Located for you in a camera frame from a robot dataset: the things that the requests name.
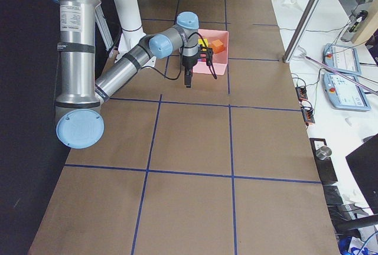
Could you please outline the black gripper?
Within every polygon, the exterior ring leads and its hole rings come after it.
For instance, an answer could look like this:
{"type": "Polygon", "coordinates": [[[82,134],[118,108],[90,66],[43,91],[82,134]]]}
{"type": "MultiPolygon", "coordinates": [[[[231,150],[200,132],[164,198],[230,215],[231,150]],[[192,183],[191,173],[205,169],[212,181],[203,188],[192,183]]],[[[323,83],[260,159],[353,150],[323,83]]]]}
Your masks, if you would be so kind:
{"type": "Polygon", "coordinates": [[[185,48],[182,65],[184,66],[184,85],[188,89],[191,88],[191,74],[194,71],[202,74],[211,74],[217,80],[217,74],[213,65],[213,50],[210,47],[197,45],[193,48],[185,48]],[[207,57],[206,62],[198,61],[201,55],[207,57]]]}

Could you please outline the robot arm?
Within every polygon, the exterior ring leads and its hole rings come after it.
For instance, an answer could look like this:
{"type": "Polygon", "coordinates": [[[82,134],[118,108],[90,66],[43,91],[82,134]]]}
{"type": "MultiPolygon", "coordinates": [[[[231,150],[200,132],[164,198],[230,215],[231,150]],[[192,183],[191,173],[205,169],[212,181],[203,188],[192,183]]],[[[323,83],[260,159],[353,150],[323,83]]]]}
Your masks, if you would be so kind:
{"type": "Polygon", "coordinates": [[[120,40],[126,50],[99,77],[95,75],[95,32],[100,31],[107,48],[113,40],[101,8],[102,0],[54,0],[60,6],[62,88],[55,100],[56,135],[66,146],[83,149],[94,145],[105,126],[100,110],[103,103],[128,83],[153,58],[162,59],[174,51],[181,55],[179,76],[191,87],[193,68],[205,58],[213,69],[213,51],[199,33],[198,16],[182,12],[165,31],[144,33],[137,0],[113,0],[120,23],[120,40]]]}

